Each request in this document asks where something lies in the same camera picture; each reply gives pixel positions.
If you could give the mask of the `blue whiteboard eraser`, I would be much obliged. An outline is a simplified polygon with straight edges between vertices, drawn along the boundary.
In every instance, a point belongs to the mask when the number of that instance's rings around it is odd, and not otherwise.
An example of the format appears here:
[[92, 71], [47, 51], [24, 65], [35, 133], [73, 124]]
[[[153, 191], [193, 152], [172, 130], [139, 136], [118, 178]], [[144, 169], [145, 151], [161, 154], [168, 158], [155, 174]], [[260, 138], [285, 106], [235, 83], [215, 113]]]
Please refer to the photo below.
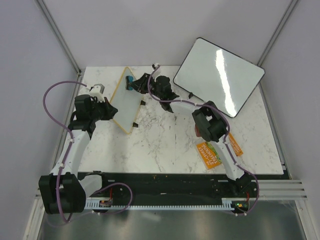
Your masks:
[[128, 91], [132, 91], [133, 90], [132, 83], [134, 81], [134, 77], [132, 75], [127, 75], [125, 77], [125, 81], [126, 81], [125, 89]]

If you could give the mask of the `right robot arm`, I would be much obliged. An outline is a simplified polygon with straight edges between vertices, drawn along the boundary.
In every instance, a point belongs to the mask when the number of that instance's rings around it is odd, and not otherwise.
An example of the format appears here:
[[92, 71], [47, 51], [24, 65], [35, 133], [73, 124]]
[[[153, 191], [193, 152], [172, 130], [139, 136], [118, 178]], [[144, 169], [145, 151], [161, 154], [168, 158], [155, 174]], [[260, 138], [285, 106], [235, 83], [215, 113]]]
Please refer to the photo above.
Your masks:
[[223, 164], [226, 176], [231, 181], [230, 193], [240, 197], [247, 191], [252, 174], [238, 164], [237, 155], [230, 141], [230, 124], [212, 101], [196, 104], [179, 99], [179, 95], [171, 88], [170, 78], [164, 75], [153, 78], [151, 74], [144, 73], [139, 79], [126, 76], [125, 81], [127, 90], [143, 95], [149, 94], [163, 110], [174, 114], [191, 115], [197, 136], [213, 147], [214, 153]]

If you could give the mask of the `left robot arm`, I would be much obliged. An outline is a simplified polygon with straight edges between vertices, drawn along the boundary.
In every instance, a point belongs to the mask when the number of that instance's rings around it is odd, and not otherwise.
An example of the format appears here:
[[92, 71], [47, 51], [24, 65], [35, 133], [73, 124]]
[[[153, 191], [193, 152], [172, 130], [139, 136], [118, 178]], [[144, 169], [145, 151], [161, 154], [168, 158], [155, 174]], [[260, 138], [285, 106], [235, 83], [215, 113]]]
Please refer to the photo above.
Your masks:
[[101, 93], [78, 95], [74, 103], [74, 119], [68, 125], [70, 140], [50, 174], [41, 176], [38, 182], [45, 211], [51, 215], [81, 213], [93, 193], [104, 197], [110, 191], [109, 183], [100, 175], [90, 174], [79, 180], [78, 171], [96, 122], [111, 120], [118, 110]]

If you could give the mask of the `yellow framed small whiteboard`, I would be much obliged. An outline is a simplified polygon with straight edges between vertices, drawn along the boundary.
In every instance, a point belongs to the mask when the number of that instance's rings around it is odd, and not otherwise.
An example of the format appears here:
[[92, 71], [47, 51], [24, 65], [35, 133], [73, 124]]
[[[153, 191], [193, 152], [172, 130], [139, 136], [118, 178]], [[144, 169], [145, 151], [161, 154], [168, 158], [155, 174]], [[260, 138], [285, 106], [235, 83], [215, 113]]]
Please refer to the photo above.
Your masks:
[[113, 121], [126, 134], [130, 134], [134, 128], [143, 96], [135, 90], [126, 89], [126, 77], [129, 77], [129, 80], [132, 81], [136, 80], [131, 69], [125, 67], [109, 102], [118, 110], [113, 117]]

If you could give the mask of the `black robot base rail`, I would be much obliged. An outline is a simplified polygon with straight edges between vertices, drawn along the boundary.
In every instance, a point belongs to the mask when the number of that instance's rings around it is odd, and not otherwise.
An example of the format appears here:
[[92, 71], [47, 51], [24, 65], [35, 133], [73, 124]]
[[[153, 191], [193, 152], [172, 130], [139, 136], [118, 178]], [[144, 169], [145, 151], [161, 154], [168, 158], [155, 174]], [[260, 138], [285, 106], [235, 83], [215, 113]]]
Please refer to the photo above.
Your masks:
[[253, 177], [233, 181], [224, 174], [99, 172], [103, 191], [115, 205], [133, 206], [218, 205], [223, 198], [247, 200], [258, 193]]

